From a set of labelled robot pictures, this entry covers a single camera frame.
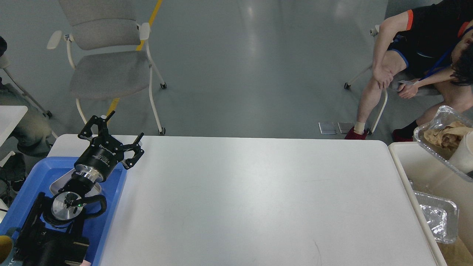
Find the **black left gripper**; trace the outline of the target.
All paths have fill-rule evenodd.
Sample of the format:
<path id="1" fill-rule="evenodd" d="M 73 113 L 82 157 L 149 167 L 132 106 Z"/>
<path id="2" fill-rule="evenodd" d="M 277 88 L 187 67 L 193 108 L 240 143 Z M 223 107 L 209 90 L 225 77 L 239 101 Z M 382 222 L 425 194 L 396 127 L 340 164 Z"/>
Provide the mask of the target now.
<path id="1" fill-rule="evenodd" d="M 125 169 L 132 168 L 144 154 L 140 141 L 141 133 L 131 144 L 123 144 L 108 130 L 108 121 L 115 114 L 112 111 L 106 118 L 92 116 L 78 134 L 79 139 L 88 140 L 90 145 L 74 164 L 75 173 L 92 182 L 104 182 L 120 162 Z M 92 126 L 98 127 L 98 136 L 92 138 Z"/>

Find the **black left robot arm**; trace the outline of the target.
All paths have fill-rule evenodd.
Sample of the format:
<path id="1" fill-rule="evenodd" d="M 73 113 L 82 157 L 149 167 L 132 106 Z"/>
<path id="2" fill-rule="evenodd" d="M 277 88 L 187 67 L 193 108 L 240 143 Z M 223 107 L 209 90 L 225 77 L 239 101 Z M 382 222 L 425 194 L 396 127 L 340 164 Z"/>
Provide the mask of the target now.
<path id="1" fill-rule="evenodd" d="M 93 116 L 78 134 L 89 141 L 84 153 L 62 177 L 56 166 L 69 159 L 40 162 L 6 215 L 2 227 L 18 232 L 10 265 L 79 266 L 98 263 L 126 179 L 126 171 L 144 154 L 141 133 L 123 144 L 108 131 L 112 116 Z"/>

